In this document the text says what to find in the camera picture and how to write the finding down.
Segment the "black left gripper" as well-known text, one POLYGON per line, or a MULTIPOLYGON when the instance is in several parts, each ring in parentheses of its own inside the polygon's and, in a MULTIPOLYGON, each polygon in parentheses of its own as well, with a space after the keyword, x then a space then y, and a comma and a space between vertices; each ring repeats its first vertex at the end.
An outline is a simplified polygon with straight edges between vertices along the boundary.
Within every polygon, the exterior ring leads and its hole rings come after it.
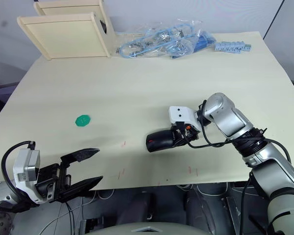
POLYGON ((54 201, 65 203, 87 193, 103 179, 103 176, 85 179, 71 185, 71 176, 67 175, 67 168, 71 163, 86 160, 98 152, 100 152, 98 148, 81 149, 62 156, 61 164, 51 164, 39 169, 35 184, 38 193, 49 203, 54 201))

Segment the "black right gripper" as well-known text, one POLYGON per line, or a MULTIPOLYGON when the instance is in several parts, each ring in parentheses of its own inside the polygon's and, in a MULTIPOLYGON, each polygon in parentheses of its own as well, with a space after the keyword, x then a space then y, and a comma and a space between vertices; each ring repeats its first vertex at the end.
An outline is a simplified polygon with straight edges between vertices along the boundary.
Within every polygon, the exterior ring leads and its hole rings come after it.
POLYGON ((176 123, 172 126, 171 133, 172 147, 178 147, 198 140, 199 131, 190 124, 176 123))

